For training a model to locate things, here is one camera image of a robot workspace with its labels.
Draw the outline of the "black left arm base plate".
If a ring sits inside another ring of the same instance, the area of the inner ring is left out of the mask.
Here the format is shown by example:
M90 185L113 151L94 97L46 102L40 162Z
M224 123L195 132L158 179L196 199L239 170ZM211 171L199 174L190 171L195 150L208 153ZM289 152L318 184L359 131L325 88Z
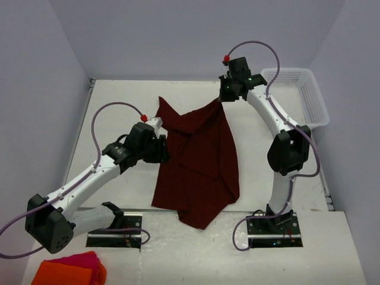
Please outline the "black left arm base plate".
M88 248L135 248L140 249L143 242L139 230L143 223L143 214L139 212L124 212L121 224L112 226L117 231L95 230L87 235L85 246Z

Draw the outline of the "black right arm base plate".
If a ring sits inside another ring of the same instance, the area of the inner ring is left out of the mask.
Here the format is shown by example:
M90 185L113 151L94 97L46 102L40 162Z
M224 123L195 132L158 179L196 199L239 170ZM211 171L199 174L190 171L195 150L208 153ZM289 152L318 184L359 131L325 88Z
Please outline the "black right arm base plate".
M246 221L248 245L256 248L301 248L302 235L297 214L286 217L282 223L275 224L270 219L253 218Z

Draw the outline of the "dark red t-shirt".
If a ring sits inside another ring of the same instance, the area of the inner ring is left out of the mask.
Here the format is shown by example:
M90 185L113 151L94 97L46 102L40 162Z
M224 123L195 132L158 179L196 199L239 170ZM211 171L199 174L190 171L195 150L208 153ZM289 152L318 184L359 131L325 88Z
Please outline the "dark red t-shirt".
M167 131L170 160L159 167L151 205L175 210L181 222L204 230L240 197L238 156L223 105L213 100L180 115L160 98L156 115Z

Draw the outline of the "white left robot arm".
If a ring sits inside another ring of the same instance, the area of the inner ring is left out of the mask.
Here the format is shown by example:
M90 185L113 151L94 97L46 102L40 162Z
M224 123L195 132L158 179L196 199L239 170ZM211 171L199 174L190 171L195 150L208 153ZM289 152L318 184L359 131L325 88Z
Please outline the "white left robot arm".
M79 207L138 161L167 162L170 155L166 137L159 134L162 124L160 118L136 123L128 135L107 145L100 157L71 182L46 197L36 194L30 198L26 231L51 254L61 251L72 238L88 232L119 232L124 225L124 213L115 204L104 202L85 211Z

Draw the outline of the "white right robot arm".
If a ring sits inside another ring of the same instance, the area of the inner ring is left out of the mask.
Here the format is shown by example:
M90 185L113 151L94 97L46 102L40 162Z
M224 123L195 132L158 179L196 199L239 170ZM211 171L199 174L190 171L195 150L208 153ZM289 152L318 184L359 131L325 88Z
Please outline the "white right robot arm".
M266 86L267 82L261 74L251 74L245 57L230 59L226 55L223 65L227 66L227 72L219 77L219 101L244 99L258 112L273 136L267 153L268 164L274 172L273 190L265 214L254 224L278 233L292 219L294 176L308 160L311 130L290 118L268 90L261 94L255 89Z

